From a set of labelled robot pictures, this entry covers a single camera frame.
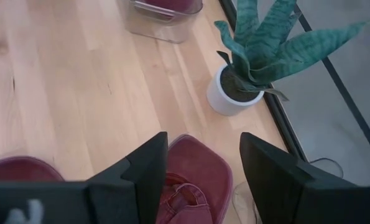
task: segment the wooden floor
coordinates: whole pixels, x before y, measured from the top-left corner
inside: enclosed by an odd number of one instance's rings
[[[0,158],[31,155],[87,179],[165,130],[197,137],[244,181],[241,132],[284,145],[264,101],[230,118],[209,107],[224,63],[215,51],[226,50],[213,21],[225,16],[204,3],[175,45],[127,32],[115,0],[0,0]]]

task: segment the plant leaf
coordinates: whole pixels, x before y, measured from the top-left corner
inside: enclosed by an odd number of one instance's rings
[[[280,46],[277,61],[251,75],[260,83],[268,84],[302,71],[341,47],[363,28],[366,22],[344,29],[314,30],[298,35]]]
[[[223,58],[223,60],[226,62],[226,64],[228,65],[229,69],[230,70],[233,70],[233,66],[232,66],[232,63],[230,62],[230,58],[229,58],[229,55],[226,53],[226,52],[222,52],[220,50],[217,50],[216,53],[218,53],[218,55],[221,56],[221,58]]]
[[[236,74],[234,74],[234,82],[241,91],[248,91],[256,88],[252,83],[245,81],[243,78]]]
[[[287,31],[285,24],[296,2],[297,0],[276,0],[273,3],[264,21],[246,44],[250,62],[270,58],[276,54],[283,34]]]
[[[240,90],[240,91],[250,91],[250,92],[259,92],[259,91],[264,91],[266,93],[274,94],[278,96],[282,101],[289,101],[289,99],[282,93],[280,90],[276,90],[274,88],[258,88],[258,87],[249,87],[246,90]]]
[[[303,62],[302,69],[305,69],[327,57],[356,36],[366,23],[357,22],[342,29],[314,30],[298,35],[280,46],[277,57]]]
[[[280,40],[280,44],[283,44],[287,38],[289,37],[289,34],[294,27],[295,23],[298,21],[299,17],[302,15],[302,13],[295,13],[290,16],[287,23],[285,24],[285,32],[283,32],[283,36]]]
[[[246,57],[246,51],[242,45],[235,42],[230,36],[229,25],[225,21],[215,21],[215,26],[221,32],[221,40],[225,47],[232,51],[233,55],[233,65],[237,75],[242,76],[245,80],[250,79],[252,82],[255,79],[249,73],[249,62]]]
[[[306,66],[303,62],[278,59],[263,68],[252,69],[251,74],[260,84],[268,85],[271,82],[299,72],[305,68]]]
[[[238,0],[234,41],[245,46],[259,26],[258,0]]]
[[[289,101],[289,99],[284,95],[284,93],[282,93],[279,90],[276,90],[276,89],[273,89],[273,88],[267,88],[267,89],[264,89],[263,91],[278,96],[280,98],[280,100],[282,100],[282,101]]]

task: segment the black cord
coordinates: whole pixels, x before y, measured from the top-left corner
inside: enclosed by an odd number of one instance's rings
[[[341,172],[341,175],[340,177],[343,178],[344,177],[344,170],[342,169],[342,167],[340,166],[339,163],[337,163],[335,160],[333,159],[329,159],[329,158],[320,158],[320,159],[316,159],[314,161],[310,161],[309,164],[313,164],[314,162],[318,162],[318,161],[322,161],[322,160],[328,160],[328,161],[331,161],[331,162],[334,162],[334,164],[340,169],[340,172]]]

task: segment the gray concrete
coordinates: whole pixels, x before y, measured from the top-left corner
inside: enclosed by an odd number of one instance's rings
[[[272,3],[259,1],[261,17]],[[370,0],[304,0],[298,5],[312,29],[370,17]],[[298,23],[291,36],[302,32]],[[370,127],[370,26],[330,60]],[[370,146],[324,65],[319,62],[274,85],[290,98],[283,106],[308,160],[333,159],[343,168],[344,179],[370,185]]]

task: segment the red fabric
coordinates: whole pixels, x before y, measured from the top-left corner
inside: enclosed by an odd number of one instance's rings
[[[52,166],[27,156],[0,159],[0,180],[64,181]]]
[[[152,6],[170,9],[177,12],[187,12],[192,6],[194,1],[199,0],[144,0]]]
[[[229,165],[189,135],[180,136],[170,145],[167,160],[167,172],[200,188],[210,206],[213,223],[222,223],[233,185]]]
[[[177,174],[167,173],[156,224],[212,224],[204,193]]]

